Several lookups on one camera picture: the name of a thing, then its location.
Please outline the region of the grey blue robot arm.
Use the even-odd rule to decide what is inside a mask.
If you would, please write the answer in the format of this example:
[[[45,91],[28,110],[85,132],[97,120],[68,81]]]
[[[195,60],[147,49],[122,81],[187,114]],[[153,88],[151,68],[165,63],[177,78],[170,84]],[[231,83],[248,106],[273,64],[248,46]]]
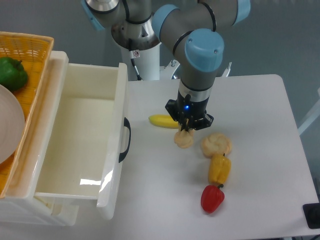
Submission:
[[[207,103],[223,60],[219,30],[248,17],[248,0],[199,0],[190,10],[173,4],[152,11],[149,0],[84,0],[82,7],[97,30],[111,29],[122,58],[139,81],[159,76],[159,47],[178,61],[181,77],[177,98],[165,108],[181,130],[201,130],[214,118]]]

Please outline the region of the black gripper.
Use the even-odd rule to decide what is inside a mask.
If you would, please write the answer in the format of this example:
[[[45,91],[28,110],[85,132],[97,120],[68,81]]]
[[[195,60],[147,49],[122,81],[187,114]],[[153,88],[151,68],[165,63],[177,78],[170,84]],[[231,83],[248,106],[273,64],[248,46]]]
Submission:
[[[199,102],[191,101],[190,94],[183,97],[179,93],[176,100],[168,100],[165,109],[171,118],[178,122],[180,131],[198,131],[209,128],[214,121],[214,117],[207,114],[206,107],[208,101],[209,98]]]

